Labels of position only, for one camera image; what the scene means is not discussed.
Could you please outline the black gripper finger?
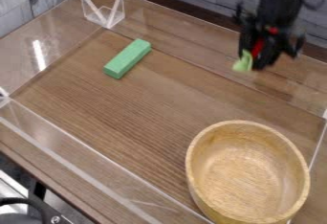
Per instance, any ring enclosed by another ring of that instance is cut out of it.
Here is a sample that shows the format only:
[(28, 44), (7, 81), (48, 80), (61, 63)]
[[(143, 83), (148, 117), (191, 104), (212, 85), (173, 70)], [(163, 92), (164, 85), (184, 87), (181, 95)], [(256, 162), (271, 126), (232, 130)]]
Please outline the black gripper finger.
[(255, 30), (251, 27), (244, 27), (239, 36), (239, 56), (243, 56), (243, 51), (251, 51), (255, 43)]
[(263, 70), (282, 54), (282, 41), (271, 35), (260, 35), (252, 46), (252, 68)]

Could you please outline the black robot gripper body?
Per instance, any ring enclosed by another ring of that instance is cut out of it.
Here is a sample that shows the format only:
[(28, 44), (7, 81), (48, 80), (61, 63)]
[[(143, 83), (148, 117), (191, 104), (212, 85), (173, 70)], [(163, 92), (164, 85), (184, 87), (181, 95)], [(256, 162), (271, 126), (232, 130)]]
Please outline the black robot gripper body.
[(287, 29), (280, 29), (271, 26), (259, 26), (256, 24), (256, 17), (254, 14), (243, 15), (240, 12), (236, 13), (236, 23), (242, 26), (242, 29), (246, 26), (256, 27), (260, 32), (270, 34), (282, 41), (282, 53), (286, 53), (290, 57), (295, 58), (299, 55), (302, 50), (306, 37), (300, 35), (298, 37), (296, 43), (291, 44), (288, 41), (290, 33)]

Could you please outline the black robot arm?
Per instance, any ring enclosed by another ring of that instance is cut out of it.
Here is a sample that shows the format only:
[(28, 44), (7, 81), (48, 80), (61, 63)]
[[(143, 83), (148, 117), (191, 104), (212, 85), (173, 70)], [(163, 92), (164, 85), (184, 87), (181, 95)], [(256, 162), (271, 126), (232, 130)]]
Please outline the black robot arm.
[(240, 26), (238, 60), (232, 70), (262, 71), (272, 66), (282, 53), (298, 57), (306, 42), (306, 35), (294, 32), (294, 25), (302, 8), (316, 11), (326, 0), (315, 4), (307, 0), (259, 0), (255, 11), (236, 5), (234, 21)]

